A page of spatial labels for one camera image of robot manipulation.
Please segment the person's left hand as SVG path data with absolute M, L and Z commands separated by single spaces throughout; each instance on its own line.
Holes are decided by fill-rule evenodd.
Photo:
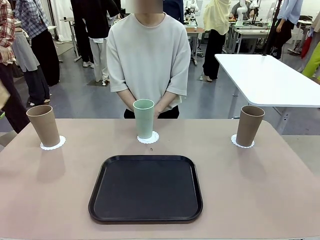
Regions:
M 154 107 L 154 118 L 157 119 L 159 115 L 164 111 L 165 108 L 166 108 L 166 104 L 162 100 L 159 101 Z

